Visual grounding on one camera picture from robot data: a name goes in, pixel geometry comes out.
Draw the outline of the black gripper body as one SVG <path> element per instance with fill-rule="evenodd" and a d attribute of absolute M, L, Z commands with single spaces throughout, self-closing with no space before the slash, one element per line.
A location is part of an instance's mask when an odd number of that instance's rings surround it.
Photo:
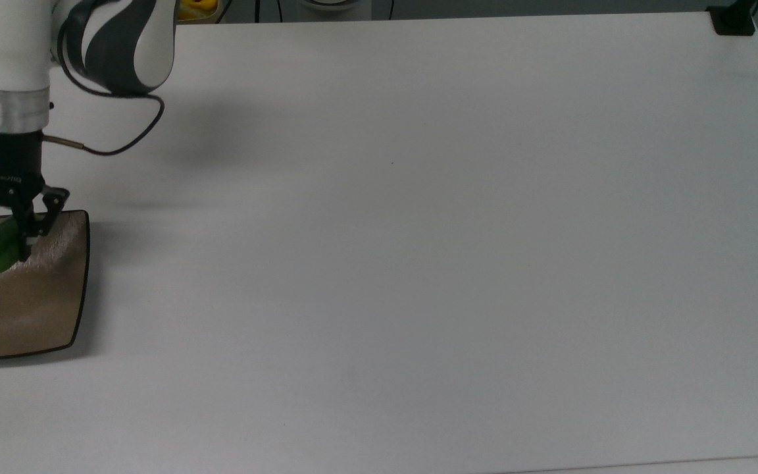
<path fill-rule="evenodd" d="M 40 131 L 0 133 L 0 206 L 32 206 L 44 189 Z"/>

